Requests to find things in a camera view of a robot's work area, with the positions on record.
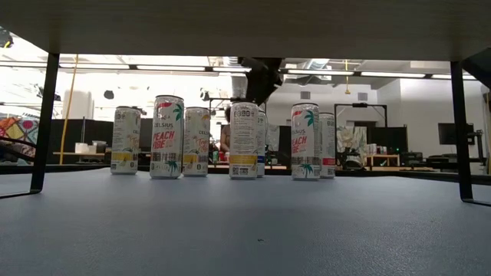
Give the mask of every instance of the black monitor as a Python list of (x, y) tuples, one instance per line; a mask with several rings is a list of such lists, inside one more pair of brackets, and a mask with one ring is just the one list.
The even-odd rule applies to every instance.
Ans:
[(367, 144), (376, 143), (378, 146), (386, 146), (389, 153), (406, 153), (407, 128), (394, 127), (367, 127)]
[(144, 152), (152, 150), (153, 119), (143, 118), (140, 121), (140, 148)]
[[(474, 125), (472, 123), (468, 123), (467, 133), (473, 132)], [(455, 145), (457, 141), (455, 123), (438, 123), (438, 137), (440, 138), (440, 145)], [(469, 145), (474, 145), (474, 136), (468, 136), (467, 142)]]

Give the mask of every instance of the yellow pole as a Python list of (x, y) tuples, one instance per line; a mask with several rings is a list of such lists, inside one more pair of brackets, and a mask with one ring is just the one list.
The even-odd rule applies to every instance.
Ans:
[(71, 95), (74, 92), (74, 84), (75, 84), (75, 74), (77, 74), (77, 65), (78, 65), (78, 54), (75, 57), (75, 67), (74, 67), (74, 75), (71, 78), (71, 88), (70, 88), (70, 96), (68, 97), (68, 107), (67, 107), (67, 113), (65, 114), (64, 117), (64, 124), (63, 124), (63, 133), (61, 134), (61, 147), (60, 147), (60, 165), (63, 164), (63, 152), (64, 152), (64, 135), (67, 132), (67, 124), (68, 124), (68, 115), (70, 115), (70, 106), (71, 106)]

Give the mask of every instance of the desk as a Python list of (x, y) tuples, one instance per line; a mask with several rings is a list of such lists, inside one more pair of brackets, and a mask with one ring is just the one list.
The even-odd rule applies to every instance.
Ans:
[(389, 159), (390, 158), (396, 158), (397, 159), (397, 166), (400, 166), (398, 154), (374, 154), (372, 156), (365, 157), (365, 162), (367, 162), (369, 159), (371, 159), (371, 165), (374, 166), (374, 158), (385, 158), (385, 159), (387, 159), (388, 165), (389, 165)]
[[(53, 152), (54, 155), (61, 155), (60, 152)], [(78, 156), (78, 162), (82, 162), (82, 158), (104, 159), (105, 153), (63, 153), (64, 156)]]
[[(0, 200), (4, 275), (491, 271), (491, 210), (462, 203), (454, 182), (390, 176), (156, 180), (148, 172), (112, 176), (109, 168), (45, 178), (40, 195)], [(30, 180), (31, 174), (2, 176), (0, 192)], [(473, 189), (476, 197), (491, 198), (489, 187)]]

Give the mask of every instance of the white cylinder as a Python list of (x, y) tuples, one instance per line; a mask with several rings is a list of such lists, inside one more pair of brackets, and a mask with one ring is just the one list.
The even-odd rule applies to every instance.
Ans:
[(256, 141), (258, 144), (258, 177), (263, 177), (266, 160), (266, 130), (268, 129), (268, 117), (262, 110), (258, 114), (258, 131)]
[(319, 107), (299, 103), (292, 107), (292, 178), (317, 180), (321, 175)]
[(140, 150), (140, 111), (117, 107), (114, 112), (113, 145), (110, 155), (112, 174), (135, 174)]
[(336, 171), (336, 127), (333, 113), (319, 114), (319, 130), (321, 132), (321, 178), (334, 178)]
[(208, 174), (209, 110), (188, 107), (184, 120), (183, 175)]
[(183, 112), (184, 100), (180, 97), (163, 95), (155, 99), (150, 161), (153, 179), (176, 179), (181, 175)]
[(259, 109), (255, 103), (235, 102), (230, 110), (231, 179), (255, 179), (258, 175), (257, 122)]

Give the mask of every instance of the black partition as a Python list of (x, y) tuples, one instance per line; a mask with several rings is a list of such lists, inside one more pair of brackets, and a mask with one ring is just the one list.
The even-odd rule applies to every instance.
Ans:
[[(59, 152), (61, 148), (61, 136), (63, 134), (64, 119), (54, 119), (51, 121), (51, 135), (48, 147), (48, 164), (58, 164), (60, 156), (54, 155), (53, 152)], [(92, 144), (94, 140), (106, 141), (108, 146), (113, 142), (113, 122), (99, 120), (85, 120), (84, 143)], [(69, 119), (67, 131), (64, 138), (64, 151), (73, 153), (75, 143), (82, 142), (82, 131), (84, 120)], [(78, 161), (78, 156), (63, 157), (64, 164), (74, 164)]]

